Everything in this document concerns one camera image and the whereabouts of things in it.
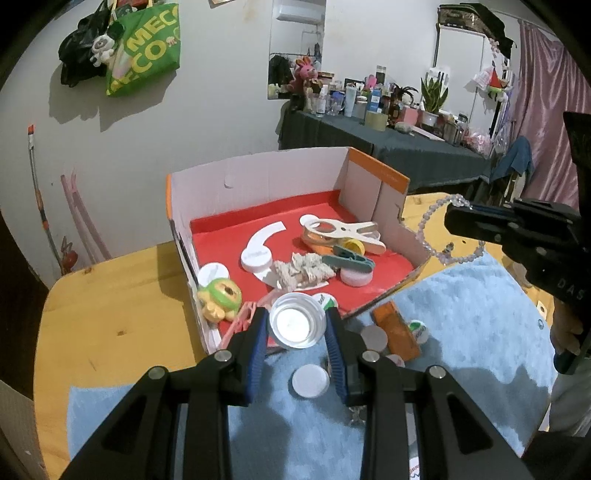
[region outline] snake plant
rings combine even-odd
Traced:
[[[437,115],[439,109],[443,106],[447,100],[447,94],[449,89],[446,88],[445,92],[441,93],[443,88],[441,80],[429,79],[427,83],[421,79],[421,93],[423,94],[423,101],[425,104],[425,110],[429,113]]]

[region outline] pink curtain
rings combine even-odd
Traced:
[[[561,42],[534,25],[521,26],[521,71],[515,103],[514,137],[531,144],[535,171],[523,198],[561,202],[578,210],[576,168],[562,114],[591,113],[591,87]]]

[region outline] person's hand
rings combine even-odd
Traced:
[[[565,350],[575,355],[581,353],[580,343],[575,337],[581,333],[583,333],[583,323],[566,303],[555,298],[550,341],[556,353],[563,353]]]

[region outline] clear plastic cup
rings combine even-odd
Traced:
[[[270,334],[287,349],[309,348],[326,330],[324,309],[310,295],[300,292],[279,297],[269,313]]]

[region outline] beaded string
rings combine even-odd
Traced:
[[[427,251],[443,264],[443,265],[452,265],[454,263],[465,263],[465,262],[472,262],[478,257],[484,255],[484,245],[485,243],[482,240],[478,240],[478,247],[474,250],[472,255],[467,255],[465,257],[453,257],[452,250],[453,250],[453,242],[449,243],[442,252],[436,251],[430,244],[425,240],[425,225],[427,224],[428,220],[431,218],[431,215],[435,213],[435,211],[446,203],[451,203],[455,207],[469,207],[470,202],[468,202],[462,195],[455,194],[455,195],[448,195],[445,198],[439,199],[435,204],[429,207],[429,210],[423,214],[423,219],[418,224],[418,232],[417,232],[417,239],[422,243],[422,245],[427,249]]]

